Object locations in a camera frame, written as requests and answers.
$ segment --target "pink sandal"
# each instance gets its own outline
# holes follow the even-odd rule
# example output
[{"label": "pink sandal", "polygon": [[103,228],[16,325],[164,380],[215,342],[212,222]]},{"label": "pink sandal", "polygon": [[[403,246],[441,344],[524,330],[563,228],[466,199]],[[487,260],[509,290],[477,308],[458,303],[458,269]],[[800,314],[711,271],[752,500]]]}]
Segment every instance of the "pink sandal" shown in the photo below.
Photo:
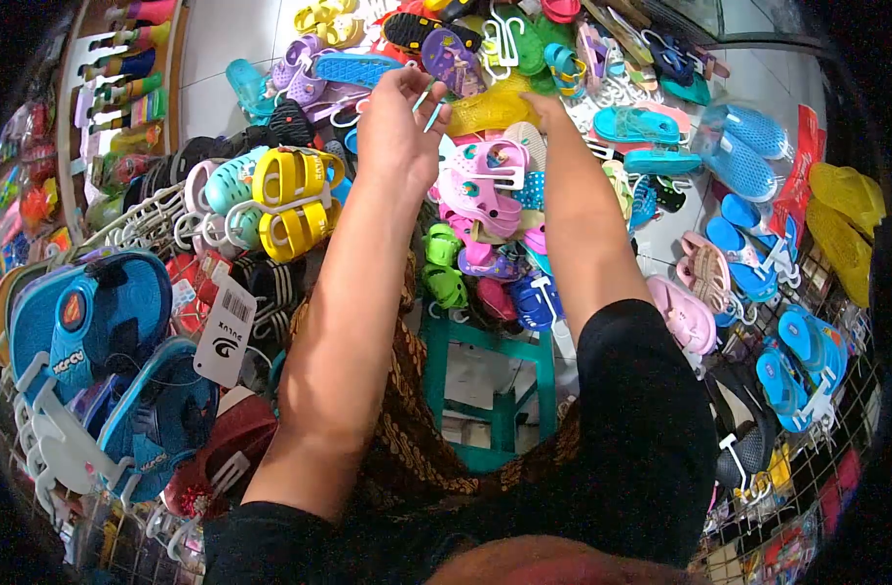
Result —
[{"label": "pink sandal", "polygon": [[716,321],[698,298],[656,274],[647,279],[654,305],[667,330],[685,352],[705,356],[716,347]]},{"label": "pink sandal", "polygon": [[677,262],[677,278],[714,314],[722,314],[732,295],[729,263],[709,240],[686,231],[680,238],[684,257]]},{"label": "pink sandal", "polygon": [[530,154],[512,140],[469,144],[442,165],[437,186],[450,209],[479,220],[489,233],[510,238],[521,221],[521,203],[496,189],[524,188]]}]

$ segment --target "yellow jelly shoe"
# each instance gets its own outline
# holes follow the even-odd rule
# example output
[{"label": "yellow jelly shoe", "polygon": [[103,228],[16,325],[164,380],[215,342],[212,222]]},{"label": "yellow jelly shoe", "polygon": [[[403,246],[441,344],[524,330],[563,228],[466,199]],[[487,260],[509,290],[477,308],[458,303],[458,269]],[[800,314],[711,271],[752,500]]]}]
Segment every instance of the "yellow jelly shoe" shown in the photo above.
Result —
[{"label": "yellow jelly shoe", "polygon": [[806,206],[806,227],[833,266],[852,302],[868,308],[868,274],[872,246],[852,229],[846,217],[815,196]]},{"label": "yellow jelly shoe", "polygon": [[820,203],[850,218],[857,228],[874,238],[874,227],[885,216],[881,187],[851,167],[816,163],[810,168],[810,190]]}]

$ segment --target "black slipper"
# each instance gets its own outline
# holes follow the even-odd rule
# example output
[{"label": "black slipper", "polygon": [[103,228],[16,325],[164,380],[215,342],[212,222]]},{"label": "black slipper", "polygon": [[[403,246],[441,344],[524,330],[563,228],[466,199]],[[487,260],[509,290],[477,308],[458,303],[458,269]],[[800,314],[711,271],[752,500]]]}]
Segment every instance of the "black slipper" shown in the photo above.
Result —
[{"label": "black slipper", "polygon": [[274,131],[283,146],[313,148],[316,127],[294,99],[285,100],[277,106],[267,126]]},{"label": "black slipper", "polygon": [[382,35],[404,53],[418,54],[427,36],[438,28],[448,28],[453,31],[462,40],[465,48],[473,53],[482,46],[482,35],[471,29],[408,12],[397,12],[388,17],[382,25]]}]

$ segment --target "barcode label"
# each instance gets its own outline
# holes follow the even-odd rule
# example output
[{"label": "barcode label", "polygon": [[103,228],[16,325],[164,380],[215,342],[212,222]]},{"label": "barcode label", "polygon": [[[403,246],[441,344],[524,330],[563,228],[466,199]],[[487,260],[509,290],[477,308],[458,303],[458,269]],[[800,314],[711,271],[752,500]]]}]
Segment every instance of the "barcode label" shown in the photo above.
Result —
[{"label": "barcode label", "polygon": [[221,304],[225,310],[238,317],[245,323],[251,322],[254,311],[251,307],[241,302],[241,298],[235,296],[231,290],[225,291],[225,297],[221,300]]}]

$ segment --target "floor tile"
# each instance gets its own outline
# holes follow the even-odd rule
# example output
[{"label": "floor tile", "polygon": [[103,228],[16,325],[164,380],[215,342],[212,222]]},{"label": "floor tile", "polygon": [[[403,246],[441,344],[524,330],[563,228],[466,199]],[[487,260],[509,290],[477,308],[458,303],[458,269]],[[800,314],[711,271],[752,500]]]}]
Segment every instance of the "floor tile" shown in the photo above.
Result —
[{"label": "floor tile", "polygon": [[270,60],[280,0],[197,0],[190,9],[180,86],[223,73],[234,59]]},{"label": "floor tile", "polygon": [[[254,65],[262,74],[270,61]],[[238,98],[224,73],[197,81],[179,93],[179,137],[231,136],[248,127]]]}]

